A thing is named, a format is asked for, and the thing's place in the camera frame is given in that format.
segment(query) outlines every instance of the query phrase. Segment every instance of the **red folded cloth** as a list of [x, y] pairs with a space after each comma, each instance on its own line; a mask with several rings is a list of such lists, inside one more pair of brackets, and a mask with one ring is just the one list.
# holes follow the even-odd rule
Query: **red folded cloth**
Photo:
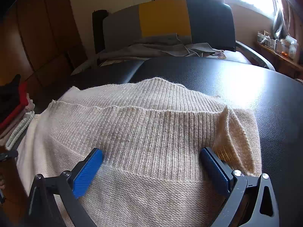
[[3, 120], [0, 124], [0, 131], [3, 131], [9, 123], [28, 105], [26, 98], [27, 93], [27, 82], [23, 82], [18, 87], [20, 104]]

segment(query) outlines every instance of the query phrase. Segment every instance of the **white sweater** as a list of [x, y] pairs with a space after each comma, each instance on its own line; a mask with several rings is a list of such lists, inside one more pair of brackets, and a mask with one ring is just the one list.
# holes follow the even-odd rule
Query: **white sweater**
[[97, 226], [206, 226], [223, 199], [199, 161], [205, 146], [232, 168], [261, 174], [250, 110], [160, 78], [72, 87], [35, 115], [17, 168], [29, 193], [35, 174], [71, 170], [97, 147], [103, 164], [79, 199]]

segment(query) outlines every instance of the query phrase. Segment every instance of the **black table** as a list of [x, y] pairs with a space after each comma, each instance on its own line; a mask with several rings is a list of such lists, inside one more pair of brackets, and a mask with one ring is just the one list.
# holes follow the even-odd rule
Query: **black table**
[[285, 75], [212, 58], [154, 58], [116, 63], [71, 76], [56, 87], [53, 85], [36, 104], [40, 103], [43, 110], [51, 99], [60, 97], [72, 85], [84, 89], [155, 76], [254, 111], [261, 141], [262, 170], [272, 180], [280, 226], [302, 226], [303, 85]]

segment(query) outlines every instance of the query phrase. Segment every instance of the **folded clothes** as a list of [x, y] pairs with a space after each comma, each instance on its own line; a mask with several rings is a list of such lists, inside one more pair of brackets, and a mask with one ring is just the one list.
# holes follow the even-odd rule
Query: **folded clothes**
[[10, 122], [28, 105], [28, 100], [26, 98], [26, 89], [27, 89], [27, 82], [23, 82], [18, 87], [18, 98], [20, 104], [15, 107], [15, 109], [1, 122], [0, 124], [0, 131], [5, 129]]
[[11, 133], [8, 141], [5, 144], [5, 148], [7, 150], [11, 150], [20, 135], [23, 133], [23, 131], [29, 126], [29, 123], [33, 119], [35, 115], [34, 111], [30, 111], [28, 113], [25, 113], [23, 116], [23, 119], [20, 121], [20, 123], [15, 127], [13, 132]]
[[72, 75], [83, 71], [89, 66], [96, 65], [97, 60], [100, 62], [106, 61], [105, 65], [108, 65], [109, 61], [114, 63], [116, 60], [147, 60], [149, 58], [162, 56], [202, 57], [213, 53], [215, 53], [215, 51], [208, 43], [191, 44], [191, 38], [187, 38], [186, 36], [180, 37], [176, 33], [144, 37], [120, 50], [99, 52], [77, 67], [72, 72]]
[[23, 119], [24, 114], [34, 110], [35, 105], [33, 103], [33, 100], [31, 100], [29, 98], [28, 94], [27, 94], [26, 98], [28, 100], [28, 105], [10, 122], [10, 124], [0, 134], [0, 146], [4, 146], [6, 144], [10, 135], [12, 134], [14, 129], [16, 128], [16, 126]]
[[18, 92], [20, 78], [20, 74], [17, 74], [10, 83], [0, 86], [0, 122], [3, 122], [20, 103]]

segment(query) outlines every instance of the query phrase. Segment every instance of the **wooden cabinet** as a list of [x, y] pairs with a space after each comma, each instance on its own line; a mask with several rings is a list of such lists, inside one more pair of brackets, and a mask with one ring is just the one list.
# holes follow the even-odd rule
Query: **wooden cabinet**
[[0, 24], [0, 85], [19, 73], [34, 96], [86, 59], [69, 0], [17, 0]]

